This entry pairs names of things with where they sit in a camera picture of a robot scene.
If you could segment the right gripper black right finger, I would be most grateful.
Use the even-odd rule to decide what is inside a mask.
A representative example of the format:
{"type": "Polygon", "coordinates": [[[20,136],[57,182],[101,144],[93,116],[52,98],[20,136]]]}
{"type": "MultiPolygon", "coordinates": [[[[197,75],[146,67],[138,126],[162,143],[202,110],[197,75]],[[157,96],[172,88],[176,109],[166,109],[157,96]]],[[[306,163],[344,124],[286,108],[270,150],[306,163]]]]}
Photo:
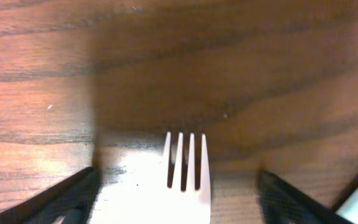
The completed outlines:
{"type": "Polygon", "coordinates": [[[259,172],[257,190],[266,224],[352,224],[267,170],[259,172]]]}

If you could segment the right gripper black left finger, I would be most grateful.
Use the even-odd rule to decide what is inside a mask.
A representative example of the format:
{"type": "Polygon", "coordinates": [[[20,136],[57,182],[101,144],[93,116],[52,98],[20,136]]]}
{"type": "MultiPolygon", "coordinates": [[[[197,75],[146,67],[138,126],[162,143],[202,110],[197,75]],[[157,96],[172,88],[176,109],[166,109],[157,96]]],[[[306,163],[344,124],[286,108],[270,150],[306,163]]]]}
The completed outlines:
{"type": "Polygon", "coordinates": [[[99,193],[100,171],[87,167],[40,194],[0,213],[0,223],[86,224],[99,193]]]}

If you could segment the white plastic fork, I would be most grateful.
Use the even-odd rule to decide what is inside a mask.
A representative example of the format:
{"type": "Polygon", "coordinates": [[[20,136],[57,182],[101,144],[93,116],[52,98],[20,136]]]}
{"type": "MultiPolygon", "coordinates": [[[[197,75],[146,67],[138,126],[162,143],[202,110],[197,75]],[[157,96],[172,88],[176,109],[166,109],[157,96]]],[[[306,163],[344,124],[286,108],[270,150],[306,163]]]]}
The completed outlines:
{"type": "Polygon", "coordinates": [[[137,175],[106,184],[96,197],[89,223],[210,223],[211,178],[206,135],[201,135],[196,174],[194,134],[178,133],[175,151],[166,133],[161,159],[135,157],[137,175]]]}

